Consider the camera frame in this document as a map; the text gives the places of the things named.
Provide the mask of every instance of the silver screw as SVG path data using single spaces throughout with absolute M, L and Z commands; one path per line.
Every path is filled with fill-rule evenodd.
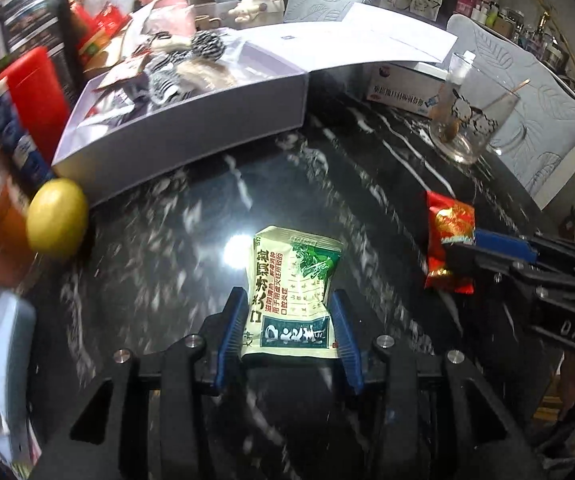
M 465 361 L 465 355 L 460 350 L 450 350 L 447 353 L 447 358 L 452 364 L 455 365 L 459 365 Z
M 185 346 L 188 348 L 196 348 L 203 345 L 203 338 L 199 334 L 190 334 L 184 339 Z
M 128 350 L 127 348 L 122 348 L 114 352 L 114 360 L 119 364 L 122 364 L 125 361 L 129 361 L 131 357 L 132 352 L 130 352 L 130 350 Z
M 381 348 L 390 348 L 394 346 L 394 338 L 391 335 L 383 334 L 376 338 L 376 344 Z

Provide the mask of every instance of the candy packet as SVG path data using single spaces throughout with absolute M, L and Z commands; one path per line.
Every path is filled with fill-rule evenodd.
M 325 304 L 342 249 L 331 238 L 274 226 L 254 237 L 242 356 L 337 357 Z
M 469 278 L 457 278 L 445 267 L 443 244 L 463 242 L 474 244 L 474 208 L 433 191 L 427 192 L 429 242 L 427 244 L 427 278 L 425 286 L 433 286 L 473 294 Z

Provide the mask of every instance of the black marble table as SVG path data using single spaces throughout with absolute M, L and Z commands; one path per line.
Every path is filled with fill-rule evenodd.
M 471 203 L 482 228 L 554 233 L 495 155 L 457 166 L 432 147 L 421 118 L 311 94 L 300 130 L 210 156 L 96 207 L 87 256 L 49 269 L 27 294 L 38 312 L 28 402 L 40 442 L 116 349 L 164 350 L 219 312 L 233 286 L 246 286 L 244 269 L 224 259 L 232 237 L 276 225 L 341 240 L 333 287 L 374 310 L 383 333 L 438 354 L 466 346 L 471 306 L 424 288 L 425 191 Z M 559 353 L 527 338 L 502 308 L 490 317 L 491 334 L 467 351 L 523 424 Z M 325 365 L 254 370 L 243 391 L 206 400 L 220 475 L 357 478 L 367 438 L 332 377 Z

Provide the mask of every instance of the lemon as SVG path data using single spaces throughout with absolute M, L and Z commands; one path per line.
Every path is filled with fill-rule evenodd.
M 66 260 L 76 254 L 88 226 L 88 202 L 72 180 L 46 182 L 28 208 L 26 231 L 37 253 Z

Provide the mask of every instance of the transparent glass mug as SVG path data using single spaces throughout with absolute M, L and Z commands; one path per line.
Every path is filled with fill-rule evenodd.
M 519 102 L 519 96 L 460 54 L 431 110 L 429 136 L 439 150 L 462 164 L 474 164 Z

